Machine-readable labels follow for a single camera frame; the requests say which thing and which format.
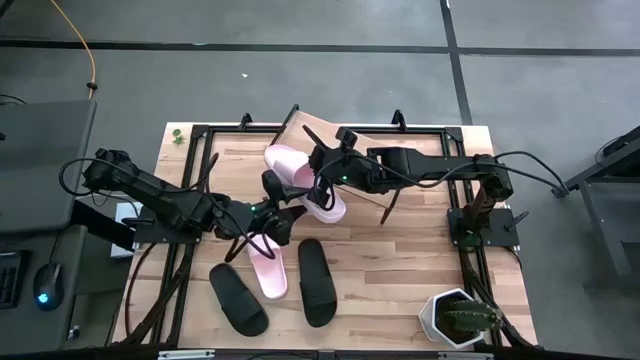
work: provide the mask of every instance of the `gray floor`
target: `gray floor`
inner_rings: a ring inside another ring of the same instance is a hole
[[[437,0],[60,1],[92,40],[247,44],[447,44]],[[73,40],[49,4],[17,1],[0,37]],[[450,0],[460,46],[639,48],[632,0]],[[95,51],[100,90],[91,148],[128,150],[147,170],[168,121],[281,121],[291,105],[335,122],[461,124],[448,55]],[[640,57],[462,56],[473,123],[496,151],[528,150],[568,178],[638,125]],[[86,96],[80,50],[0,48],[0,92],[29,102]],[[507,163],[543,174],[528,160]],[[587,295],[607,258],[579,194],[563,201],[513,177],[522,261],[540,344],[637,357],[640,303]]]

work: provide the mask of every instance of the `small green object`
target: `small green object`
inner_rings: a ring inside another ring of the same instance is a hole
[[[184,143],[184,137],[182,135],[178,135],[176,136],[175,139],[173,139],[173,143],[176,145],[180,145]]]

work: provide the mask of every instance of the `white pot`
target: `white pot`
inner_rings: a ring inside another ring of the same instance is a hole
[[[484,333],[480,332],[478,336],[474,337],[473,339],[466,341],[462,344],[456,344],[455,342],[453,342],[453,340],[449,339],[445,334],[443,334],[436,327],[436,303],[438,302],[438,299],[454,293],[459,293],[460,295],[468,298],[469,300],[473,300],[473,298],[469,296],[469,294],[464,292],[462,289],[449,290],[449,291],[443,292],[442,294],[438,294],[436,296],[432,296],[431,298],[429,298],[427,303],[422,308],[422,311],[420,311],[420,315],[418,315],[418,317],[420,318],[420,324],[422,325],[422,329],[424,330],[424,332],[427,334],[427,337],[431,341],[438,341],[441,343],[448,344],[454,349],[461,349],[465,346],[469,346],[475,342],[482,340],[484,338]]]

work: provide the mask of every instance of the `slide sandal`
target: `slide sandal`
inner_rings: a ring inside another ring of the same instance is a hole
[[[275,259],[271,260],[264,257],[253,246],[248,246],[247,252],[249,253],[249,259],[251,260],[251,264],[253,264],[253,270],[256,272],[264,296],[275,300],[283,297],[287,293],[287,276],[284,273],[280,246],[266,234],[264,237],[267,239],[269,247],[276,256]],[[253,235],[251,240],[253,240],[260,249],[268,252],[264,246],[262,234]]]
[[[302,151],[294,150],[285,145],[272,145],[265,150],[264,161],[284,185],[309,189],[313,187],[314,176],[313,170],[309,166],[309,156]],[[335,192],[335,195],[335,205],[331,211],[322,210],[318,204],[307,199],[306,196],[299,199],[318,220],[332,224],[340,221],[347,211],[338,192]]]
[[[338,297],[322,245],[316,239],[306,239],[298,246],[300,291],[304,316],[313,327],[324,326],[333,319]]]
[[[218,264],[209,272],[209,281],[231,326],[244,336],[257,336],[269,327],[262,305],[228,264]]]

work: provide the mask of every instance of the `wooden tabletop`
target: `wooden tabletop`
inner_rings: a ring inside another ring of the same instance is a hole
[[[326,126],[322,130],[326,133],[333,131],[331,127],[337,128],[333,124],[323,125],[328,123],[298,112],[280,142],[306,151],[308,144],[305,141],[308,140],[292,133],[301,128],[302,123],[311,124],[314,131],[320,131],[318,126]],[[167,124],[156,176],[176,185],[181,183],[188,144],[174,144],[171,133],[180,129],[185,139],[189,139],[192,126],[192,123]],[[467,154],[493,152],[487,127],[461,128]],[[272,134],[216,134],[212,152],[220,153],[220,158],[212,172],[212,191],[228,194],[240,201],[260,201],[265,196],[260,175],[267,169],[263,153],[272,138]],[[432,135],[376,135],[367,138],[378,146],[414,147],[432,155],[442,153],[439,139]],[[326,142],[333,146],[331,139],[333,136]],[[369,140],[361,137],[358,142],[365,141]],[[198,171],[193,174],[195,181]],[[460,262],[456,249],[450,244],[446,223],[446,211],[450,207],[446,185],[403,190],[385,225],[379,225],[384,212],[380,203],[384,204],[387,197],[364,198],[352,189],[347,190],[349,192],[339,190],[347,204],[347,214],[340,222],[324,224],[307,214],[295,223],[291,244],[283,248],[289,283],[288,293],[283,299],[269,300],[262,294],[246,252],[231,263],[269,316],[269,328],[257,337],[242,336],[231,328],[209,283],[209,271],[223,261],[230,242],[216,239],[213,233],[203,236],[203,241],[196,247],[191,270],[180,347],[445,349],[442,344],[425,336],[417,315],[429,297],[462,287]],[[460,195],[460,199],[464,202],[464,196]],[[309,237],[321,241],[338,295],[337,315],[321,328],[307,324],[298,285],[297,247],[300,241]],[[167,246],[156,246],[141,267],[131,299],[132,327],[142,320],[158,296],[166,252]],[[135,255],[132,269],[140,254],[141,250]],[[497,303],[520,333],[536,343],[517,261],[502,248],[487,248],[486,256]],[[124,338],[123,308],[114,341]],[[163,339],[170,327],[172,309],[173,300],[165,318]]]

